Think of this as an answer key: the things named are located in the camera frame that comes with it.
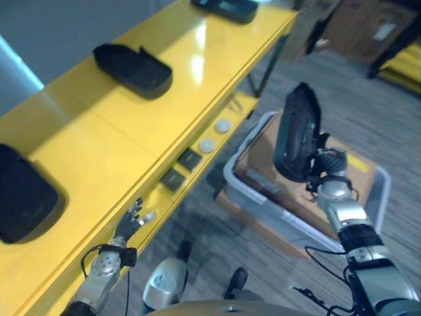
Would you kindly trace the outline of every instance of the brown box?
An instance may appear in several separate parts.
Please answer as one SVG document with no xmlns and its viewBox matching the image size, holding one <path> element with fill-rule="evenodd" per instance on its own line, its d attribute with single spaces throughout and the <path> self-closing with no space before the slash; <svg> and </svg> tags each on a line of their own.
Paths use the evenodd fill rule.
<svg viewBox="0 0 421 316">
<path fill-rule="evenodd" d="M 234 174 L 325 235 L 337 239 L 326 214 L 318 208 L 316 200 L 305 190 L 305 183 L 296 183 L 284 178 L 273 164 L 281 114 L 279 112 L 274 115 L 255 141 L 241 154 Z M 327 146 L 347 151 L 348 177 L 353 187 L 359 191 L 359 201 L 365 205 L 376 172 L 375 164 L 333 137 L 329 138 Z"/>
<path fill-rule="evenodd" d="M 415 11 L 389 1 L 344 0 L 321 38 L 344 56 L 373 63 L 415 16 Z"/>
<path fill-rule="evenodd" d="M 239 221 L 242 221 L 247 226 L 251 227 L 255 232 L 266 238 L 273 246 L 278 248 L 280 251 L 285 252 L 288 255 L 298 257 L 301 259 L 309 259 L 309 255 L 306 254 L 304 249 L 297 247 L 292 244 L 288 239 L 279 233 L 272 230 L 264 223 L 256 220 L 254 216 L 244 211 L 238 204 L 231 202 L 224 190 L 216 197 L 216 202 L 223 209 L 229 211 Z"/>
</svg>

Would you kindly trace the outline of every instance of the white round button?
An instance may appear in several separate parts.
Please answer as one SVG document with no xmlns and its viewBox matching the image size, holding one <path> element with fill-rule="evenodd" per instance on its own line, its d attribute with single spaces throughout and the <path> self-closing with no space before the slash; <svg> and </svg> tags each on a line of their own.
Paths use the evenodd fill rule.
<svg viewBox="0 0 421 316">
<path fill-rule="evenodd" d="M 210 153 L 215 149 L 215 142 L 211 138 L 205 138 L 199 143 L 199 148 L 203 153 Z"/>
<path fill-rule="evenodd" d="M 225 134 L 230 131 L 231 123 L 229 120 L 223 118 L 216 122 L 215 128 L 218 133 Z"/>
</svg>

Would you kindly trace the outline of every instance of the wire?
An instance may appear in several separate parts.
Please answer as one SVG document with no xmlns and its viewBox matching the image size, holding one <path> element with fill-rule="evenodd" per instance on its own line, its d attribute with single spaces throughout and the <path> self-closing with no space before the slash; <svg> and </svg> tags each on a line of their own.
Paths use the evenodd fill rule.
<svg viewBox="0 0 421 316">
<path fill-rule="evenodd" d="M 322 252 L 322 253 L 327 253 L 330 255 L 345 255 L 346 252 L 332 252 L 332 251 L 327 251 L 327 250 L 323 250 L 323 249 L 318 249 L 312 246 L 305 246 L 304 250 L 305 252 L 307 252 L 307 255 L 310 256 L 311 259 L 313 259 L 319 266 L 321 266 L 325 271 L 327 271 L 328 273 L 330 273 L 331 275 L 333 275 L 334 277 L 336 277 L 338 280 L 344 282 L 347 286 L 349 286 L 348 281 L 346 281 L 344 278 L 341 278 L 339 275 L 337 275 L 336 273 L 332 272 L 329 268 L 327 268 L 327 266 L 325 266 L 323 263 L 321 263 L 319 260 L 317 260 L 309 251 L 309 249 L 312 249 L 314 251 L 318 251 L 318 252 Z"/>
<path fill-rule="evenodd" d="M 84 256 L 81 258 L 80 260 L 80 267 L 82 268 L 82 272 L 84 273 L 85 278 L 87 278 L 87 274 L 86 274 L 86 270 L 85 270 L 85 259 L 86 257 L 93 251 L 101 248 L 102 246 L 107 246 L 107 244 L 100 244 L 100 245 L 96 245 L 95 247 L 92 247 L 91 249 L 89 249 L 87 252 L 85 252 Z"/>
<path fill-rule="evenodd" d="M 325 311 L 328 312 L 328 315 L 335 315 L 335 316 L 343 316 L 340 314 L 337 314 L 334 312 L 335 309 L 338 308 L 338 306 L 332 306 L 332 307 L 327 307 L 324 303 L 324 301 L 319 300 L 314 294 L 313 292 L 311 292 L 311 290 L 309 290 L 308 288 L 302 289 L 302 288 L 297 288 L 297 287 L 293 287 L 292 289 L 300 292 L 302 295 L 304 295 L 306 298 L 310 299 L 311 301 L 313 301 L 315 304 L 317 304 L 318 306 L 320 306 L 322 309 L 324 309 Z"/>
<path fill-rule="evenodd" d="M 341 306 L 334 305 L 334 306 L 331 306 L 331 307 L 328 309 L 328 313 L 326 314 L 326 316 L 330 316 L 330 315 L 332 315 L 332 314 L 337 315 L 336 313 L 334 313 L 334 310 L 335 310 L 335 309 L 340 309 L 341 311 L 344 311 L 344 312 L 346 312 L 346 313 L 352 313 L 352 314 L 351 314 L 351 316 L 354 316 L 354 315 L 356 315 L 355 310 L 357 309 L 357 307 L 354 305 L 354 306 L 353 306 L 353 308 L 351 308 L 351 309 L 346 309 L 346 308 L 343 308 L 343 307 L 341 307 Z"/>
<path fill-rule="evenodd" d="M 127 316 L 129 312 L 129 295 L 130 295 L 130 269 L 128 269 L 127 271 L 127 299 L 126 299 L 126 312 L 124 313 L 125 316 Z"/>
<path fill-rule="evenodd" d="M 345 281 L 347 281 L 348 282 L 348 284 L 349 284 L 349 280 L 348 280 L 348 278 L 347 278 L 347 271 L 349 270 L 349 266 L 347 265 L 345 268 L 344 268 L 344 270 L 343 270 L 343 272 L 342 272 L 342 275 L 343 275 L 343 279 L 345 280 Z"/>
<path fill-rule="evenodd" d="M 356 188 L 353 188 L 353 191 L 355 191 L 355 194 L 357 195 L 357 197 L 355 198 L 357 201 L 360 200 L 360 192 L 358 192 L 358 190 Z"/>
</svg>

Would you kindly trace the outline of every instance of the wall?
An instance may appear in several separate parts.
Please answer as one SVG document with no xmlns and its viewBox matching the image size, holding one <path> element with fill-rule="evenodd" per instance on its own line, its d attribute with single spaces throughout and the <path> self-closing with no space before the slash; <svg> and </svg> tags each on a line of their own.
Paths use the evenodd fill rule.
<svg viewBox="0 0 421 316">
<path fill-rule="evenodd" d="M 48 84 L 173 0 L 0 0 L 0 34 Z M 28 90 L 0 63 L 0 116 Z"/>
</svg>

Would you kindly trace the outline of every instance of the yellow shelf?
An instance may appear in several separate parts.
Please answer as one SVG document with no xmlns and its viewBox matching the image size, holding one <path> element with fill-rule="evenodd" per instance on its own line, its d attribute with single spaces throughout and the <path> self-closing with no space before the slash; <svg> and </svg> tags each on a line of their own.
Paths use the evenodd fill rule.
<svg viewBox="0 0 421 316">
<path fill-rule="evenodd" d="M 195 147 L 197 135 L 225 111 L 237 85 L 295 18 L 293 11 L 261 5 L 242 25 L 175 1 L 115 41 L 143 45 L 171 66 L 174 81 L 163 96 L 142 98 L 90 56 L 0 118 L 0 142 L 45 171 L 67 202 L 43 236 L 0 242 L 0 292 L 8 293 L 0 298 L 0 315 L 43 315 L 67 302 L 60 297 L 80 283 L 81 255 L 108 241 L 123 212 L 151 192 L 187 146 Z M 150 240 L 144 234 L 157 229 L 150 227 L 139 233 L 143 245 Z"/>
<path fill-rule="evenodd" d="M 180 188 L 173 193 L 167 187 L 160 182 L 155 183 L 151 186 L 150 193 L 143 197 L 143 209 L 142 215 L 148 214 L 154 211 L 157 216 L 155 219 L 142 227 L 139 232 L 132 237 L 129 241 L 128 246 L 137 248 L 137 255 L 140 255 L 146 248 L 148 243 L 152 240 L 153 236 L 159 231 L 159 228 L 166 222 L 171 216 L 180 202 L 184 199 L 189 190 L 195 185 L 200 179 L 200 176 L 206 171 L 208 166 L 212 163 L 213 159 L 219 154 L 220 150 L 225 146 L 227 141 L 232 137 L 241 123 L 249 115 L 249 113 L 255 108 L 258 99 L 251 97 L 243 92 L 236 92 L 232 95 L 229 102 L 223 107 L 221 112 L 212 120 L 202 131 L 202 133 L 195 137 L 194 140 L 188 145 L 192 150 L 202 155 L 201 162 L 196 166 L 193 172 L 189 172 L 182 165 L 177 162 L 177 159 L 170 164 L 169 167 L 176 169 L 178 172 L 185 176 L 185 180 Z M 219 134 L 215 130 L 215 124 L 220 119 L 228 119 L 231 122 L 231 129 L 226 134 Z M 201 153 L 199 149 L 199 142 L 203 138 L 212 138 L 216 144 L 215 149 L 208 154 Z M 110 230 L 108 234 L 105 234 L 101 239 L 101 242 L 107 242 L 111 237 Z M 50 291 L 50 296 L 46 296 L 45 300 L 40 302 L 39 307 L 33 309 L 36 315 L 51 315 L 56 316 L 61 313 L 64 306 L 69 302 L 72 295 L 75 293 L 79 285 L 83 281 L 83 274 L 80 270 L 80 266 L 76 265 L 75 269 L 69 272 L 69 276 L 72 282 L 61 283 L 59 288 Z M 60 296 L 55 292 L 56 290 L 64 291 Z"/>
</svg>

